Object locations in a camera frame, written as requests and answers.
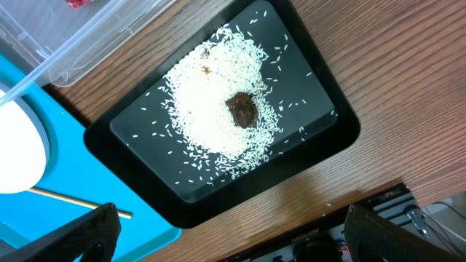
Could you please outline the teal plastic serving tray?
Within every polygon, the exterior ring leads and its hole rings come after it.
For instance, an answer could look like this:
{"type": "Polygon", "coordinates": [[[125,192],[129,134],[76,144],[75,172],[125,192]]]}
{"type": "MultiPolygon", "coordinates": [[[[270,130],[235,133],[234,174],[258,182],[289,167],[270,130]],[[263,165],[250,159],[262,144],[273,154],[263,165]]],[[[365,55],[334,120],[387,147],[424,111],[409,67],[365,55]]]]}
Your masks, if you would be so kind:
{"type": "MultiPolygon", "coordinates": [[[[50,142],[46,174],[37,187],[96,204],[112,202],[132,214],[121,218],[114,261],[138,261],[175,242],[182,230],[170,225],[84,146],[84,127],[41,87],[25,102],[41,119],[50,142]]],[[[1,239],[19,248],[88,213],[88,208],[28,191],[1,195],[1,239]]]]}

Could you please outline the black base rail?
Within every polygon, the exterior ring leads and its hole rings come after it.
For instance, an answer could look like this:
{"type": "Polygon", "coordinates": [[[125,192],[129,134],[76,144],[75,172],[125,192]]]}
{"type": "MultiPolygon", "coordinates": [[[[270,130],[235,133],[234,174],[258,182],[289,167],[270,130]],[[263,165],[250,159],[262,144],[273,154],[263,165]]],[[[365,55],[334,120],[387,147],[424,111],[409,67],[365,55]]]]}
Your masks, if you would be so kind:
{"type": "Polygon", "coordinates": [[[225,260],[464,261],[465,252],[399,184],[225,260]]]}

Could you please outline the clear plastic waste bin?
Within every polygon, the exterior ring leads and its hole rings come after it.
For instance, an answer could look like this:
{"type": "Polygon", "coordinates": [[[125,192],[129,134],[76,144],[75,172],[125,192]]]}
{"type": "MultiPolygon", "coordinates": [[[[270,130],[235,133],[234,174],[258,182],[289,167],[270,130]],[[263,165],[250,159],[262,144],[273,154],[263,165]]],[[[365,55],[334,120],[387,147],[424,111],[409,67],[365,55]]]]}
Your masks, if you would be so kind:
{"type": "Polygon", "coordinates": [[[33,84],[70,87],[175,0],[1,0],[1,39],[33,70],[1,96],[5,104],[33,84]]]}

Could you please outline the large white round plate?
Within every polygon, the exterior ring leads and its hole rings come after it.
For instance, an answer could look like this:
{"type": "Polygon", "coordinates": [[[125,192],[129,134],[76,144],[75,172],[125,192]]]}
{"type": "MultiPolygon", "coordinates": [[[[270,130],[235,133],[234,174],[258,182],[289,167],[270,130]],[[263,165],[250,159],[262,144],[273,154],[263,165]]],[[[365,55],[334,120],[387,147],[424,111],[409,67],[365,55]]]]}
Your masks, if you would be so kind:
{"type": "Polygon", "coordinates": [[[42,178],[50,143],[42,122],[21,98],[1,106],[1,193],[29,190],[42,178]]]}

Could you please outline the wooden chopstick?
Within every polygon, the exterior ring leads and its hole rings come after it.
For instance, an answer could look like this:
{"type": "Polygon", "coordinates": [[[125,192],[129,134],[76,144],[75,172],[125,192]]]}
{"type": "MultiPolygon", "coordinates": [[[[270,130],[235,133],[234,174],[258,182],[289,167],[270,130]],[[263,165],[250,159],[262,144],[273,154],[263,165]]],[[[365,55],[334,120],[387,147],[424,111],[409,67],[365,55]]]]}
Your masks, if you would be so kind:
{"type": "Polygon", "coordinates": [[[48,190],[44,190],[44,189],[41,189],[41,188],[32,187],[32,188],[28,189],[28,192],[33,193],[33,194],[42,195],[44,197],[49,197],[49,198],[52,198],[52,199],[60,200],[60,201],[63,201],[63,202],[71,203],[71,204],[74,204],[74,205],[79,205],[81,207],[90,208],[90,209],[93,209],[93,210],[100,207],[99,204],[96,204],[96,203],[93,203],[93,202],[88,202],[88,201],[83,200],[83,199],[77,199],[77,198],[74,198],[72,196],[66,196],[64,194],[58,194],[58,193],[48,191],[48,190]]]}

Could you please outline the white rice pile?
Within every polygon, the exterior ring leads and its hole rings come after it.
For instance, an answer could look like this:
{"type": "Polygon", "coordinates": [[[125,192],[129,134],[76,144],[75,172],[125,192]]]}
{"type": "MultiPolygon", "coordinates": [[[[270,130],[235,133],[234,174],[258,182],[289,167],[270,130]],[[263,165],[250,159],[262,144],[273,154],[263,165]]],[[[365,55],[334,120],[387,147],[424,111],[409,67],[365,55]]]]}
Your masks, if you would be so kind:
{"type": "Polygon", "coordinates": [[[187,164],[196,171],[223,172],[238,178],[272,158],[272,144],[284,132],[285,103],[270,98],[283,70],[287,44],[266,50],[253,39],[252,28],[262,11],[241,28],[228,22],[181,58],[156,88],[159,102],[142,112],[161,109],[164,120],[153,121],[155,138],[176,138],[187,164]],[[250,95],[258,109],[256,127],[235,125],[226,101],[238,92],[250,95]]]}

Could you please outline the red snack wrapper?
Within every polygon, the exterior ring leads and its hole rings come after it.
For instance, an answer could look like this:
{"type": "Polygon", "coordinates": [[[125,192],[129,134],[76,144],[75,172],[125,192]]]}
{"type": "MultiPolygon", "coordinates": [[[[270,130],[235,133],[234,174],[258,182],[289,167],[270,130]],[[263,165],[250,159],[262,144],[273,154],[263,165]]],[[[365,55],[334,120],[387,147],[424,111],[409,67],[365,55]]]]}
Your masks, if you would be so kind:
{"type": "Polygon", "coordinates": [[[69,5],[70,8],[72,9],[77,9],[93,0],[66,0],[66,3],[69,5]]]}

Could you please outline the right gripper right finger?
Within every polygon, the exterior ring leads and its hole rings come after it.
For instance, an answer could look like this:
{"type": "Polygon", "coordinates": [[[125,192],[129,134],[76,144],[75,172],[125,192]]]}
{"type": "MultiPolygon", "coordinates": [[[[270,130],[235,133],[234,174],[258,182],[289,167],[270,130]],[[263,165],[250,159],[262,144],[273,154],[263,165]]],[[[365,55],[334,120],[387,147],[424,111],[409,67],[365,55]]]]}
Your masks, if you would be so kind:
{"type": "Polygon", "coordinates": [[[376,213],[350,205],[344,237],[353,261],[463,262],[463,258],[396,226],[376,213]]]}

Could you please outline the black rectangular tray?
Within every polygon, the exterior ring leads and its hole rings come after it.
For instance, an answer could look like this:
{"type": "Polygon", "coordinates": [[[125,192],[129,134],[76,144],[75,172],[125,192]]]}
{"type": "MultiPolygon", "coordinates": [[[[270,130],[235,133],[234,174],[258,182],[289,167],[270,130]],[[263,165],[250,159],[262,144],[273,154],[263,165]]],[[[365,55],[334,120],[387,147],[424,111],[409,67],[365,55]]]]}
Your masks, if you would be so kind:
{"type": "Polygon", "coordinates": [[[360,121],[289,0],[237,0],[219,12],[133,90],[84,132],[89,152],[172,226],[190,229],[276,186],[351,146],[360,121]],[[153,121],[161,109],[141,106],[161,101],[162,75],[226,22],[252,28],[253,39],[271,50],[287,44],[283,70],[270,96],[285,103],[284,132],[272,144],[272,158],[229,178],[223,172],[196,171],[187,164],[176,138],[155,138],[153,121]]]}

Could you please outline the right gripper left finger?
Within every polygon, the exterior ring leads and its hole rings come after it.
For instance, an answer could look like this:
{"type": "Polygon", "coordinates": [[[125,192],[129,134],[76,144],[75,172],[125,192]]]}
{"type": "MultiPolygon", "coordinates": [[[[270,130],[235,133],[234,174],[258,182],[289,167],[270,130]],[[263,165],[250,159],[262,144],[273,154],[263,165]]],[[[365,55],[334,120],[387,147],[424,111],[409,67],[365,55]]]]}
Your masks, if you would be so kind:
{"type": "Polygon", "coordinates": [[[109,202],[2,256],[1,261],[111,262],[120,232],[117,208],[109,202]]]}

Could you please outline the brown food scrap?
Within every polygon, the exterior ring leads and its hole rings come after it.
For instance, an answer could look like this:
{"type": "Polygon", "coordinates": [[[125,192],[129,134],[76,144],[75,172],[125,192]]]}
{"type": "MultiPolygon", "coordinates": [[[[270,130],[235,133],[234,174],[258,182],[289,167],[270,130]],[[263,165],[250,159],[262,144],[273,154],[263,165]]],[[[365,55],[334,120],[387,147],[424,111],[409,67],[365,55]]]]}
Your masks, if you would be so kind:
{"type": "Polygon", "coordinates": [[[248,93],[238,92],[231,99],[226,101],[226,106],[236,126],[243,129],[256,127],[258,109],[248,93]]]}

